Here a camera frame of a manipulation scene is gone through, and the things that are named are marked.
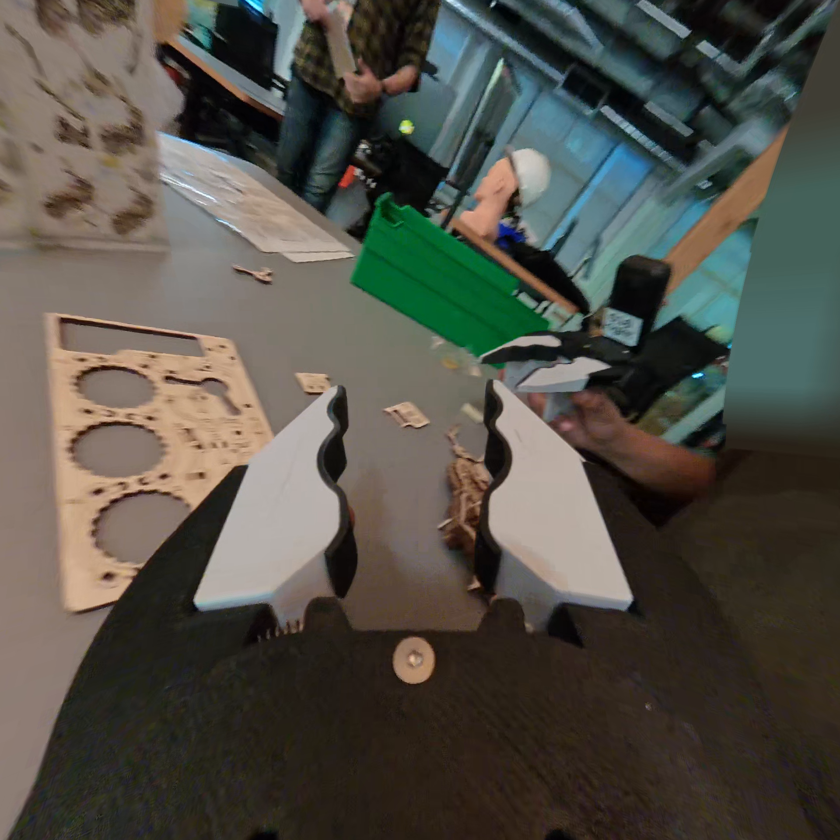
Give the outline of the small clear plastic wrapper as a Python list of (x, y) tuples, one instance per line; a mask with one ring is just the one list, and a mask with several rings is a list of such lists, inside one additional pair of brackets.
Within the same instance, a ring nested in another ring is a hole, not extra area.
[(447, 371), (464, 375), (472, 379), (498, 378), (499, 370), (492, 365), (481, 363), (468, 350), (457, 346), (446, 339), (433, 335), (430, 341), (430, 352), (435, 361)]

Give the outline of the beige cardboard sheet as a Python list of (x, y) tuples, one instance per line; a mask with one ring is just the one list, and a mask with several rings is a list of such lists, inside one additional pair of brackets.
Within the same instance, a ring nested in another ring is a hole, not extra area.
[(328, 6), (328, 15), (323, 21), (329, 55), (336, 78), (343, 80), (357, 71), (356, 59), (350, 43), (349, 25), (353, 6), (346, 2), (334, 1)]

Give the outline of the green plastic bin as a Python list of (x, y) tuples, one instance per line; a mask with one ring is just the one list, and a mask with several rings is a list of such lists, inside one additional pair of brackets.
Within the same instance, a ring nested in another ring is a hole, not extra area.
[(515, 276), (389, 193), (374, 205), (350, 282), (474, 356), (550, 328), (518, 299)]

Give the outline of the white hard hat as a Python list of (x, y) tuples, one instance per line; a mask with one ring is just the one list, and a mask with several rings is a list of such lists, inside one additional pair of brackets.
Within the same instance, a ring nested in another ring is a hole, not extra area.
[(507, 157), (517, 181), (519, 206), (530, 207), (550, 185), (551, 163), (544, 154), (531, 148), (508, 149)]

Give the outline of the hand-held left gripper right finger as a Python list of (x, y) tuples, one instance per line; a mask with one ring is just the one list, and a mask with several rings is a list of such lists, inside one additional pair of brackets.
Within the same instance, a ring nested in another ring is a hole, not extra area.
[(627, 612), (634, 595), (583, 459), (499, 381), (486, 384), (484, 425), (490, 483), (474, 550), (483, 591), (519, 604), (540, 634), (562, 607)]

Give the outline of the wooden motorcycle model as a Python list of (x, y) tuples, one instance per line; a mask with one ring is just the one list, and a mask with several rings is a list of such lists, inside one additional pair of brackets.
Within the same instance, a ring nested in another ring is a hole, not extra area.
[(490, 486), (490, 472), (485, 457), (471, 454), (459, 442), (459, 426), (452, 426), (445, 434), (452, 460), (446, 470), (449, 503), (445, 519), (438, 525), (445, 545), (456, 551), (466, 562), (471, 574), (468, 592), (485, 592), (475, 567), (476, 541), (480, 511)]

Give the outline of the person's olive sweater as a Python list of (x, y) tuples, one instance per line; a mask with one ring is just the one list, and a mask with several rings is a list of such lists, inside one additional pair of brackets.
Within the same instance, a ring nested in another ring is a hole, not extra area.
[(816, 838), (839, 838), (839, 462), (745, 452), (664, 531), (754, 664)]

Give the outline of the clear plastic bag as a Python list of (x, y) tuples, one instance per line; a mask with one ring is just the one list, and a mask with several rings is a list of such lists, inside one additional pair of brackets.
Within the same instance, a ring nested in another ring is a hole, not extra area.
[(222, 155), (158, 133), (161, 181), (260, 253), (293, 263), (353, 257), (338, 239)]

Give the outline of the wooden beam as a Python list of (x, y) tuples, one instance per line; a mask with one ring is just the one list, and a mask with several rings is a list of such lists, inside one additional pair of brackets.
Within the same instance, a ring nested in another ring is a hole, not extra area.
[(739, 175), (704, 215), (670, 249), (665, 263), (670, 267), (666, 289), (669, 299), (683, 281), (732, 233), (760, 210), (770, 188), (784, 140), (786, 125), (770, 145)]

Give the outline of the printed instruction booklet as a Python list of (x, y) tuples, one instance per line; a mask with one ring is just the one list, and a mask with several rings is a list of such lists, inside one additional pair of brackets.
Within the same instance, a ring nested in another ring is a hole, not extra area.
[(1, 241), (167, 249), (158, 132), (182, 97), (158, 60), (187, 2), (1, 2)]

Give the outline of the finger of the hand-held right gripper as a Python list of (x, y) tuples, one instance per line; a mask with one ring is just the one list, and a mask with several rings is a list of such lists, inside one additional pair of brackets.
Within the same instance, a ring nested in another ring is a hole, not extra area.
[(506, 342), (478, 357), (478, 362), (501, 368), (507, 364), (537, 362), (553, 364), (567, 359), (558, 332), (539, 331)]
[(552, 422), (571, 411), (572, 394), (583, 391), (593, 376), (612, 369), (610, 364), (582, 356), (553, 364), (511, 361), (507, 363), (507, 387), (524, 403), (530, 395), (542, 395), (540, 416), (544, 422)]

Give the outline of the wooden sheet with round holes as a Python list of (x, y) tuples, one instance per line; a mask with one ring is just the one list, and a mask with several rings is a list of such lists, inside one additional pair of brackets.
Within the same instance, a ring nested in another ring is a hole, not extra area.
[[(274, 435), (233, 341), (67, 313), (44, 318), (61, 598), (69, 613), (87, 613), (115, 603), (144, 565), (117, 560), (100, 547), (99, 526), (108, 510), (132, 497), (158, 494), (193, 511)], [(69, 350), (61, 336), (67, 324), (193, 340), (199, 351)], [(82, 378), (106, 371), (140, 376), (151, 389), (149, 398), (117, 407), (85, 396)], [(82, 437), (100, 427), (151, 433), (161, 457), (144, 471), (100, 476), (75, 454)]]

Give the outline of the grey desk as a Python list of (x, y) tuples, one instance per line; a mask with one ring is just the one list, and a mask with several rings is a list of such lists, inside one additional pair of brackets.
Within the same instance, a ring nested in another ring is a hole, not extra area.
[[(346, 613), (360, 629), (475, 629), (484, 612), (438, 534), (448, 495), (445, 433), (479, 454), (484, 428), (459, 408), (484, 381), (430, 352), (433, 334), (354, 288), (350, 259), (293, 264), (261, 255), (170, 187), (162, 253), (2, 253), (2, 838), (16, 823), (56, 714), (108, 612), (71, 615), (58, 586), (57, 516), (44, 316), (74, 316), (232, 340), (277, 433), (308, 404), (296, 372), (323, 373), (349, 395), (349, 464), (360, 566)], [(268, 267), (271, 285), (231, 265)], [(402, 428), (382, 409), (414, 403), (429, 419)]]

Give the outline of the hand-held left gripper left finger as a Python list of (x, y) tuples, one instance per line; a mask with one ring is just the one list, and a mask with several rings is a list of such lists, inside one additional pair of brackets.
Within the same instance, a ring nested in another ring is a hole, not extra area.
[(342, 600), (358, 569), (347, 466), (345, 388), (330, 387), (247, 464), (193, 597), (201, 613), (267, 606), (300, 631), (309, 604)]

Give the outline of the person's right hand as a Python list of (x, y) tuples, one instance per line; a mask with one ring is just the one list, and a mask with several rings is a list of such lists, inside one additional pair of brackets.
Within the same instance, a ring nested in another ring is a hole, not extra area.
[(599, 391), (572, 394), (566, 411), (551, 426), (572, 447), (604, 459), (624, 455), (633, 437), (632, 426)]

